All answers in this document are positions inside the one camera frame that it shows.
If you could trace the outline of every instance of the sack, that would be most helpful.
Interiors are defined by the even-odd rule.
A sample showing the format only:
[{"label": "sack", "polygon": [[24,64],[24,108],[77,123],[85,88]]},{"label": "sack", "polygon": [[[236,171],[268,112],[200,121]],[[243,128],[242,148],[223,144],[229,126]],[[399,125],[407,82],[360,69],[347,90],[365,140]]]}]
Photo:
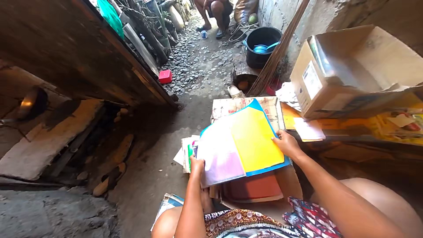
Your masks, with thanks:
[{"label": "sack", "polygon": [[257,11],[258,0],[238,0],[233,17],[238,24],[247,24],[251,14]]}]

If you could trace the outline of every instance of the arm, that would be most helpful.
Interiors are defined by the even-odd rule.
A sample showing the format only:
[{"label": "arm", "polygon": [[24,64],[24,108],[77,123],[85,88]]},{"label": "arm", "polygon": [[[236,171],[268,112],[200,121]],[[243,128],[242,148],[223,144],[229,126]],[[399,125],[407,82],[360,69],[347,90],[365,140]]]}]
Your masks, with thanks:
[{"label": "arm", "polygon": [[385,214],[339,182],[298,146],[283,130],[272,140],[304,172],[324,207],[346,238],[398,238],[405,235]]},{"label": "arm", "polygon": [[204,224],[203,207],[201,206],[201,175],[204,170],[204,160],[197,160],[193,155],[191,160],[191,175],[188,180],[187,194],[181,216],[176,226],[175,238],[204,238],[206,225]]}]

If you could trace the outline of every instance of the patterned skirt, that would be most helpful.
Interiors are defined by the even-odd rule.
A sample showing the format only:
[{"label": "patterned skirt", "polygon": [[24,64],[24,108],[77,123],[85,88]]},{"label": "patterned skirt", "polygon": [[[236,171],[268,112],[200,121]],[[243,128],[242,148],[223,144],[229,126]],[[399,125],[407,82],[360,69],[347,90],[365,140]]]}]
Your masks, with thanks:
[{"label": "patterned skirt", "polygon": [[206,214],[208,238],[341,238],[325,209],[316,204],[292,197],[294,208],[285,213],[284,225],[259,212],[243,209],[225,210]]}]

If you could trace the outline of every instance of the stone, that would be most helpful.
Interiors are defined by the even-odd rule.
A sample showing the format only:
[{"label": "stone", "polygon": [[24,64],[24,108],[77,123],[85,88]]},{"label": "stone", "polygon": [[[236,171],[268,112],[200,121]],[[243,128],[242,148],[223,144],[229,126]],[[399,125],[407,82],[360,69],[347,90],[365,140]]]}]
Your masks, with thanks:
[{"label": "stone", "polygon": [[242,46],[242,42],[237,42],[237,43],[234,44],[234,46],[236,48],[240,48]]}]

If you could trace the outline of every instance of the box label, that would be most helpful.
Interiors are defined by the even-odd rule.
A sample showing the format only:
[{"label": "box label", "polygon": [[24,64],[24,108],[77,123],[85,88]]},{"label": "box label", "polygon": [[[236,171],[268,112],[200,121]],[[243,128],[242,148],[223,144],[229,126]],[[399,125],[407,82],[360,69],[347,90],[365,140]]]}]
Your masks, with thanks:
[{"label": "box label", "polygon": [[320,82],[319,77],[317,76],[317,72],[316,72],[316,69],[314,68],[312,61],[308,63],[307,68],[304,71],[304,74],[302,74],[302,79],[304,80],[304,84],[305,84],[305,87],[307,88],[310,99],[313,100],[313,98],[317,95],[319,90],[322,88],[322,84]]}]

